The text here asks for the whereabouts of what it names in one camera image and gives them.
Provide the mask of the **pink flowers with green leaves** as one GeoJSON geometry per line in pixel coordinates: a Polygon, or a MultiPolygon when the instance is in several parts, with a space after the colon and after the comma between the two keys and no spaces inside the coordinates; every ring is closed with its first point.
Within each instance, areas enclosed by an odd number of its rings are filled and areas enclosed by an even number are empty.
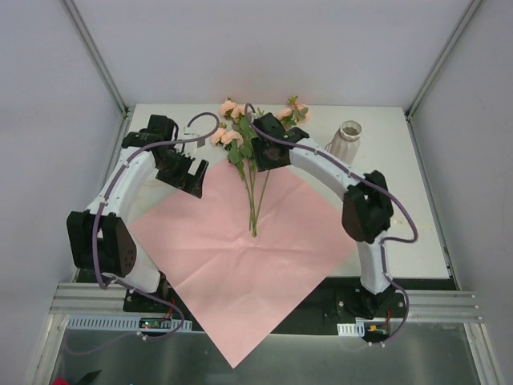
{"type": "Polygon", "coordinates": [[[260,197],[257,198],[257,163],[252,147],[252,139],[257,137],[250,128],[245,117],[244,105],[237,104],[227,98],[220,106],[221,123],[216,133],[211,137],[214,146],[221,146],[227,152],[228,162],[233,165],[244,182],[249,202],[248,230],[257,236],[257,222],[265,189],[269,180],[269,171],[265,173],[260,197]]]}

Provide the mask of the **pink paper wrapping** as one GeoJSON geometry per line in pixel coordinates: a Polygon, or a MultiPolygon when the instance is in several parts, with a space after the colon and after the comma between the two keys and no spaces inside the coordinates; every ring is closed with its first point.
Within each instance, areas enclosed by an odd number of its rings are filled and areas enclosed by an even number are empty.
{"type": "Polygon", "coordinates": [[[227,161],[207,171],[201,198],[175,192],[130,226],[232,367],[356,247],[340,213],[289,169],[265,181],[256,233],[227,161]]]}

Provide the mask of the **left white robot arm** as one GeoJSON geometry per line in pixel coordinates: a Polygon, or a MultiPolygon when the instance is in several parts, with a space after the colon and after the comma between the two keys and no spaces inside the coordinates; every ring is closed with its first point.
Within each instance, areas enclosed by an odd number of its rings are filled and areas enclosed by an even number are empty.
{"type": "Polygon", "coordinates": [[[117,282],[142,291],[142,303],[153,312],[168,306],[168,281],[150,258],[138,255],[127,218],[150,174],[196,198],[202,196],[208,162],[202,160],[195,173],[189,172],[195,159],[184,151],[189,141],[179,137],[179,130],[167,116],[151,115],[145,128],[129,132],[99,195],[85,210],[67,217],[75,267],[94,273],[103,289],[117,282]]]}

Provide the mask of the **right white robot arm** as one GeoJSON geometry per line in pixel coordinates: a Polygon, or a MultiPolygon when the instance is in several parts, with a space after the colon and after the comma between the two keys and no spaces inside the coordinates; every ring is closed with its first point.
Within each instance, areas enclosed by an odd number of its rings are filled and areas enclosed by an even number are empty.
{"type": "Polygon", "coordinates": [[[361,173],[319,146],[295,127],[285,130],[274,115],[254,119],[252,140],[260,171],[292,165],[319,180],[342,202],[341,225],[357,244],[361,277],[358,292],[345,302],[354,316],[371,319],[386,311],[394,294],[382,244],[394,213],[384,176],[361,173]]]}

